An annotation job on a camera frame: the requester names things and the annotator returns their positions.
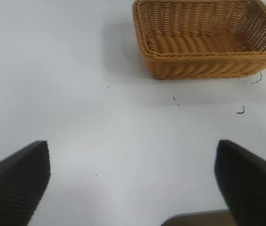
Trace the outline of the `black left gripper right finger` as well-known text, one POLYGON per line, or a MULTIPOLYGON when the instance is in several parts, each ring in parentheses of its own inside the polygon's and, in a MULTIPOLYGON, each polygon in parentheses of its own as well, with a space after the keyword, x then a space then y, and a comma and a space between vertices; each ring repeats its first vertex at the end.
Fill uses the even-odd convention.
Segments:
POLYGON ((230 140, 220 140, 214 173, 236 224, 266 226, 266 160, 230 140))

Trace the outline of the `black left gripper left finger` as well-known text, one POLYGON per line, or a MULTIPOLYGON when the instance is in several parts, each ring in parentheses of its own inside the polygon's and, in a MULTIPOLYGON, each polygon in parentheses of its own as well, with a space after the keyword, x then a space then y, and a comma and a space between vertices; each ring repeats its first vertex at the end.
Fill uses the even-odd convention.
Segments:
POLYGON ((29 224, 50 170, 47 141, 35 141, 0 161, 0 226, 29 224))

